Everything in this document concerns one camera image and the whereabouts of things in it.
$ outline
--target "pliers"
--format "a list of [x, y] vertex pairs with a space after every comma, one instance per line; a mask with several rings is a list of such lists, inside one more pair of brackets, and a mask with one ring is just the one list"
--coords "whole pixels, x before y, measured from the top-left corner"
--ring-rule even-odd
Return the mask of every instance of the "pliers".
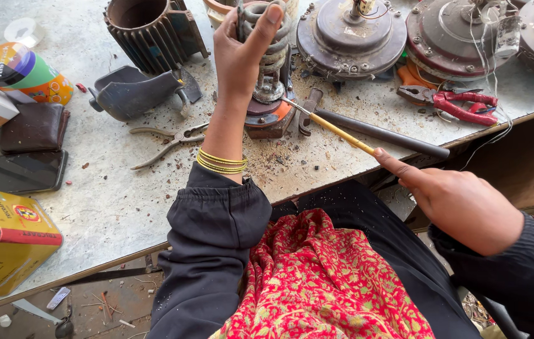
[[170, 142], [168, 145], [165, 146], [165, 148], [163, 148], [160, 152], [156, 153], [155, 156], [153, 156], [151, 159], [149, 159], [148, 161], [145, 161], [137, 166], [133, 166], [131, 167], [131, 169], [133, 170], [139, 170], [140, 168], [143, 168], [145, 166], [148, 166], [150, 164], [153, 164], [156, 160], [160, 159], [162, 156], [164, 156], [168, 151], [170, 151], [173, 147], [179, 145], [180, 143], [194, 143], [195, 141], [202, 141], [204, 140], [204, 135], [199, 135], [199, 136], [191, 136], [193, 132], [195, 132], [196, 130], [200, 130], [206, 126], [208, 126], [209, 123], [206, 122], [202, 125], [198, 125], [198, 126], [194, 126], [194, 127], [189, 127], [189, 128], [186, 128], [184, 129], [183, 131], [179, 131], [179, 132], [167, 132], [167, 131], [164, 131], [164, 130], [159, 130], [157, 128], [152, 128], [152, 127], [139, 127], [139, 128], [133, 128], [132, 130], [129, 131], [130, 134], [135, 134], [135, 133], [140, 133], [140, 132], [152, 132], [152, 133], [157, 133], [157, 134], [160, 134], [160, 135], [164, 135], [164, 136], [170, 136], [170, 137], [173, 137], [173, 141]]
[[[446, 90], [429, 89], [424, 86], [400, 86], [397, 94], [406, 98], [412, 103], [432, 105], [436, 109], [455, 116], [457, 119], [474, 122], [483, 126], [493, 126], [497, 124], [497, 118], [493, 116], [493, 111], [497, 107], [497, 98], [494, 96], [479, 94], [475, 92], [453, 93]], [[452, 100], [472, 101], [474, 104], [464, 110], [452, 104]]]

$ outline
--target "yellow screwdriver handle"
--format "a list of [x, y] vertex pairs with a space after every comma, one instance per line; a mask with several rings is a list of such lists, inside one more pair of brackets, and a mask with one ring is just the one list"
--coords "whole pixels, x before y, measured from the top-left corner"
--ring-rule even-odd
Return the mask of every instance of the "yellow screwdriver handle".
[[308, 116], [311, 118], [311, 120], [317, 122], [318, 124], [322, 125], [324, 128], [331, 130], [339, 137], [345, 139], [349, 144], [355, 147], [361, 148], [363, 151], [368, 153], [371, 156], [374, 156], [374, 149], [370, 146], [366, 145], [365, 143], [362, 143], [361, 141], [355, 139], [352, 135], [348, 134], [347, 132], [341, 130], [340, 128], [332, 125], [329, 121], [326, 121], [325, 119], [319, 117], [315, 113], [311, 113]]

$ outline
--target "brown wallet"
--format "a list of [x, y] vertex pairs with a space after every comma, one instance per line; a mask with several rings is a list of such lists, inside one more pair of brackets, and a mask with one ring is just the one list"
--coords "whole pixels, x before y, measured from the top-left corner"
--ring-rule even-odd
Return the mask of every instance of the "brown wallet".
[[70, 112], [62, 104], [30, 103], [16, 105], [20, 114], [1, 128], [0, 151], [18, 154], [59, 151]]

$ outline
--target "white bottle cap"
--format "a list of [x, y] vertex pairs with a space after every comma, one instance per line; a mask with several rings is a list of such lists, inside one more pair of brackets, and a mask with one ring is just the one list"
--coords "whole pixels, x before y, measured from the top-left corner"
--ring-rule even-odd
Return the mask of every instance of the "white bottle cap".
[[5, 28], [3, 36], [9, 42], [19, 42], [28, 48], [33, 48], [45, 36], [45, 29], [34, 19], [20, 18]]
[[11, 325], [11, 319], [7, 314], [3, 314], [2, 316], [0, 316], [0, 325], [1, 327], [8, 327], [9, 325]]

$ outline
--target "hammer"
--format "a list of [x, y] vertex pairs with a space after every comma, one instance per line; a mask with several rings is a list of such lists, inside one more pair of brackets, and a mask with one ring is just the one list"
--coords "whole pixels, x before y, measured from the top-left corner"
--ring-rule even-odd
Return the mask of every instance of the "hammer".
[[301, 115], [298, 120], [298, 129], [302, 135], [311, 135], [311, 132], [305, 127], [308, 126], [308, 123], [310, 122], [309, 119], [315, 120], [311, 117], [312, 114], [303, 112], [306, 110], [309, 113], [315, 113], [314, 115], [326, 120], [326, 122], [331, 122], [332, 124], [340, 127], [346, 127], [351, 131], [375, 137], [376, 139], [386, 141], [387, 143], [391, 143], [393, 145], [401, 146], [408, 150], [416, 151], [439, 159], [447, 159], [447, 157], [449, 157], [449, 150], [446, 148], [439, 147], [431, 143], [425, 143], [424, 141], [414, 139], [413, 137], [389, 131], [387, 129], [377, 127], [363, 121], [355, 120], [326, 109], [321, 109], [317, 107], [317, 104], [321, 101], [323, 94], [324, 93], [321, 89], [311, 88], [311, 92], [308, 95], [308, 99], [305, 100], [304, 105], [302, 107], [297, 107], [301, 111]]

